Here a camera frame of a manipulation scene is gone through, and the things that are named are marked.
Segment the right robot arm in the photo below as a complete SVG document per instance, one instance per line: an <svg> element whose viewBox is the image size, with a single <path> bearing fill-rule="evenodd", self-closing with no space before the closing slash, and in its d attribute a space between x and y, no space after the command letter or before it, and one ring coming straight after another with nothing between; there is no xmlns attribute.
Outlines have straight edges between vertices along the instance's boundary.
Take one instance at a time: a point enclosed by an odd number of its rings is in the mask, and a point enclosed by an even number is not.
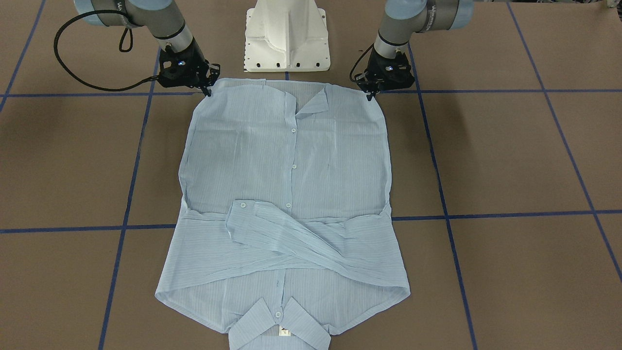
<svg viewBox="0 0 622 350"><path fill-rule="evenodd" d="M199 89L211 96L211 87L220 76L220 65L205 59L177 4L173 0L76 0L78 16L65 23L54 38L54 53L62 31L74 22L84 19L92 26L122 26L122 38L137 27L146 27L157 40L159 50L158 74L145 78L129 87L104 88L89 84L75 74L75 80L101 91L120 92L144 83L156 81L164 88L187 87Z"/></svg>

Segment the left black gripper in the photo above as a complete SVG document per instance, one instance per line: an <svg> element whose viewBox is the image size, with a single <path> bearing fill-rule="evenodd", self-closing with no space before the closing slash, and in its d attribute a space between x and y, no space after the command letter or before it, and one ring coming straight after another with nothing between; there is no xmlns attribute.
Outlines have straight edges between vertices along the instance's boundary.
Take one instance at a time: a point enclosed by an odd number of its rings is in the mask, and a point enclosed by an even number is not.
<svg viewBox="0 0 622 350"><path fill-rule="evenodd" d="M367 101L373 100L380 91L411 88L415 83L412 66L404 52L397 51L394 58L383 57L375 49L367 49L364 53L370 53L367 67L355 75L355 83L366 92Z"/></svg>

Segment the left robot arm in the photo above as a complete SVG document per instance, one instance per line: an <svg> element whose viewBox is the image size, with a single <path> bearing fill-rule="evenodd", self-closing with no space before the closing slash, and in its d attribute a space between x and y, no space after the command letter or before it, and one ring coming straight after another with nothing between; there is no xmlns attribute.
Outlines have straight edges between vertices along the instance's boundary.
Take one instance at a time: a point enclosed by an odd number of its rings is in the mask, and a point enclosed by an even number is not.
<svg viewBox="0 0 622 350"><path fill-rule="evenodd" d="M356 60L349 79L368 101L382 91L415 84L408 45L412 35L465 27L473 17L473 0L388 0L375 42Z"/></svg>

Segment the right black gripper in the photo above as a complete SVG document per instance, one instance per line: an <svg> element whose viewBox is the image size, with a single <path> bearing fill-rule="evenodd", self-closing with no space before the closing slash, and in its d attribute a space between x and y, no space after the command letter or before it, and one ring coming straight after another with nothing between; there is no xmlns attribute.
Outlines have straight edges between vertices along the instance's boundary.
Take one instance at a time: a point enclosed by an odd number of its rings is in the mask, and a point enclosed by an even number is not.
<svg viewBox="0 0 622 350"><path fill-rule="evenodd" d="M221 66L205 59L195 38L180 52L174 52L171 46L160 50L158 83L164 88L198 88L204 90L205 97L211 97L211 87L220 73Z"/></svg>

